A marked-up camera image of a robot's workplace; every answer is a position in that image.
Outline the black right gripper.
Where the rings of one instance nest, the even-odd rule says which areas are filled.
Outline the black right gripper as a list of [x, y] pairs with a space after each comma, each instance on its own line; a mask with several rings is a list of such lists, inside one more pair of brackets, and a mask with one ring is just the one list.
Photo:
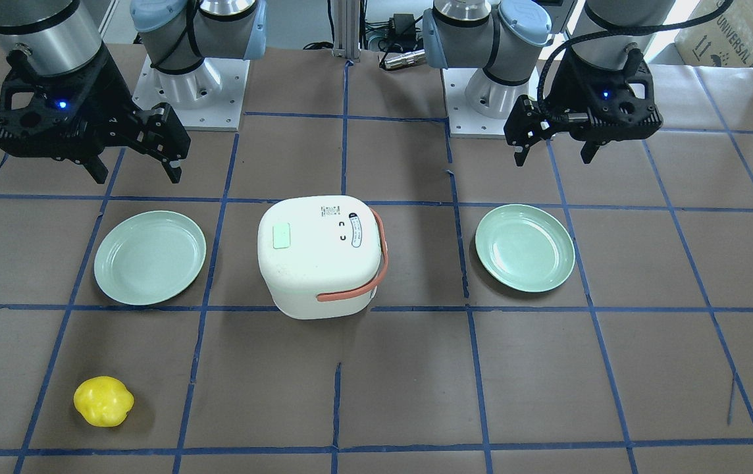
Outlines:
[[103, 185], [108, 147], [129, 147], [160, 162], [179, 183], [191, 139], [165, 102], [143, 110], [105, 45], [73, 72], [40, 77], [24, 51], [7, 54], [11, 71], [0, 92], [0, 148], [18, 158], [70, 160]]

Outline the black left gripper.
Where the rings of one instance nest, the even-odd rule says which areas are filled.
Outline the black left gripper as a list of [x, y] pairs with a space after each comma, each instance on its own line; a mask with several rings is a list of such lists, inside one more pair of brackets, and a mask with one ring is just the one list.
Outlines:
[[601, 69], [566, 51], [549, 94], [537, 100], [521, 94], [504, 132], [518, 167], [525, 165], [532, 145], [560, 132], [584, 143], [581, 160], [589, 165], [600, 146], [649, 138], [662, 126], [650, 69], [642, 51], [632, 47], [617, 70]]

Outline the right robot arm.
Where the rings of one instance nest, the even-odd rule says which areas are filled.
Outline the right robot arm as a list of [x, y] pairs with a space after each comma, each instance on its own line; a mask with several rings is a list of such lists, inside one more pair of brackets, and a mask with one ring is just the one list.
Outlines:
[[106, 147], [160, 162], [172, 183], [191, 139], [178, 108], [221, 94], [212, 61], [265, 54], [265, 1], [133, 1], [158, 102], [136, 105], [90, 13], [79, 1], [0, 1], [0, 46], [10, 71], [0, 90], [0, 149], [70, 160], [99, 184]]

